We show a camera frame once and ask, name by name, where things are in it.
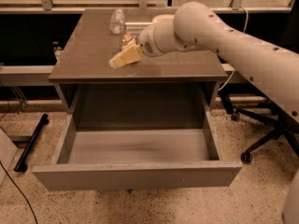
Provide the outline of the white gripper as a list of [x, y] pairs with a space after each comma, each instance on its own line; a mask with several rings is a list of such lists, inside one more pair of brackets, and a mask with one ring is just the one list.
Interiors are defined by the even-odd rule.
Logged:
[[186, 49], [186, 44], [175, 34], [173, 17], [161, 18], [146, 27], [138, 37], [138, 45], [132, 45], [117, 53], [109, 60], [109, 65], [120, 68], [139, 62], [142, 52], [148, 57], [158, 57]]

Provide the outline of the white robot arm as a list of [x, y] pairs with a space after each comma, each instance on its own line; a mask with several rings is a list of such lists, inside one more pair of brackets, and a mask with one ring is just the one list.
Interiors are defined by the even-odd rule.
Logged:
[[136, 45], [127, 46], [110, 63], [122, 67], [173, 51], [210, 50], [278, 107], [285, 125], [279, 130], [289, 149], [279, 148], [239, 187], [240, 205], [225, 207], [216, 196], [202, 217], [181, 224], [299, 224], [298, 219], [298, 55], [229, 27], [203, 4], [190, 2], [173, 15], [161, 15], [145, 28]]

